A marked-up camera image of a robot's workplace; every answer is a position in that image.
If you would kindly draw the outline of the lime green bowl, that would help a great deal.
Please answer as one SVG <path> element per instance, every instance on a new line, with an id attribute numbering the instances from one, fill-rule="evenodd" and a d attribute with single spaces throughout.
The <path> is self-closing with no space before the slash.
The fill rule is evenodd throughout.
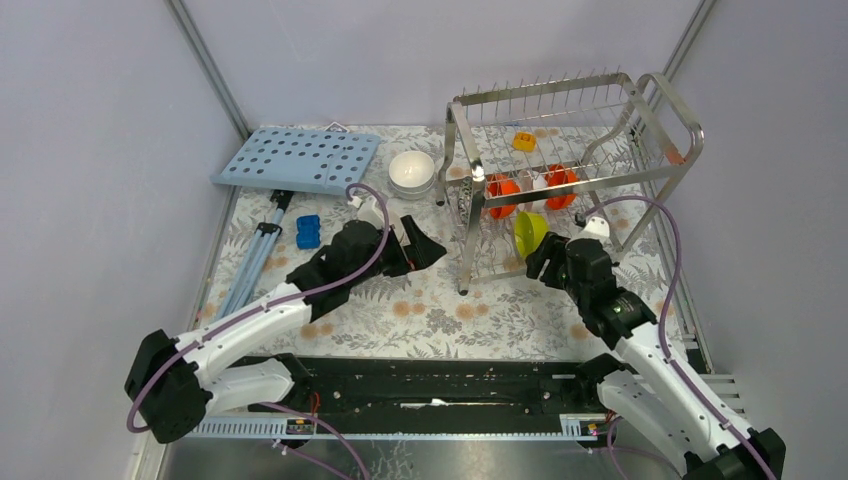
<path id="1" fill-rule="evenodd" d="M 518 255 L 526 258 L 533 253 L 548 232 L 549 225 L 543 215 L 533 212 L 519 212 L 513 230 Z"/>

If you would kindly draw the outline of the white bowl front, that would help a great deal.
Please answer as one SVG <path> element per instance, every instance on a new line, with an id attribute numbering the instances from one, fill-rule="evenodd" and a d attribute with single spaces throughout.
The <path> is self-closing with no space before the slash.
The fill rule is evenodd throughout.
<path id="1" fill-rule="evenodd" d="M 395 182 L 392 178 L 389 179 L 388 185 L 396 197 L 412 201 L 426 197 L 433 189 L 435 182 L 436 176 L 432 175 L 427 181 L 417 186 L 404 187 Z"/>

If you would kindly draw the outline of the stainless steel dish rack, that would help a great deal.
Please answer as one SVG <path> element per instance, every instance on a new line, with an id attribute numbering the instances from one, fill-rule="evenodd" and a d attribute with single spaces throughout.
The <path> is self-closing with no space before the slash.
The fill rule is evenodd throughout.
<path id="1" fill-rule="evenodd" d="M 518 131 L 536 136 L 533 152 L 512 148 Z M 704 143 L 695 112 L 660 73 L 581 73 L 455 96 L 446 107 L 436 191 L 438 204 L 457 223 L 458 291 L 519 272 L 513 230 L 521 203 L 544 198 L 539 214 L 553 230 L 573 235 L 575 217 L 587 210 L 610 217 L 610 198 L 644 192 L 667 200 Z M 547 187 L 488 198 L 490 175 L 505 174 L 518 184 L 526 169 L 542 173 Z M 463 225 L 456 204 L 465 176 L 473 186 Z M 510 216 L 496 220 L 488 213 L 505 204 L 516 205 Z"/>

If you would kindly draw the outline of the beige bowl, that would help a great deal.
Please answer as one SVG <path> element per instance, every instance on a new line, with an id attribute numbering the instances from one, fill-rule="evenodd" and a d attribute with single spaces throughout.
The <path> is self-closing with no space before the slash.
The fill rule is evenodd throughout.
<path id="1" fill-rule="evenodd" d="M 400 216 L 393 210 L 390 210 L 388 213 L 389 225 L 393 230 L 395 237 L 399 242 L 403 242 L 406 239 L 406 230 L 401 221 Z"/>

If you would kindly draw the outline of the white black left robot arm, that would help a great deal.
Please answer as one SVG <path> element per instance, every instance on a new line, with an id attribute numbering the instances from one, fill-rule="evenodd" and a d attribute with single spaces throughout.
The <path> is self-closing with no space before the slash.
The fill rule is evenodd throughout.
<path id="1" fill-rule="evenodd" d="M 249 305 L 176 337 L 163 330 L 140 343 L 124 390 L 132 401 L 127 427 L 160 444 L 183 438 L 209 414 L 263 402 L 296 411 L 310 385 L 280 360 L 236 363 L 263 342 L 298 329 L 345 304 L 351 290 L 376 276 L 427 269 L 447 250 L 406 215 L 404 233 L 351 220 L 285 280 Z"/>

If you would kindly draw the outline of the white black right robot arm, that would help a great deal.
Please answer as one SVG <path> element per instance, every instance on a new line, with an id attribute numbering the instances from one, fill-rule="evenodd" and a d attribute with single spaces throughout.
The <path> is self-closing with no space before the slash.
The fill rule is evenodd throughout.
<path id="1" fill-rule="evenodd" d="M 565 291 L 586 328 L 610 349 L 573 386 L 583 410 L 606 407 L 648 439 L 684 479 L 779 479 L 786 445 L 757 430 L 672 350 L 653 311 L 618 286 L 600 241 L 547 233 L 527 275 Z"/>

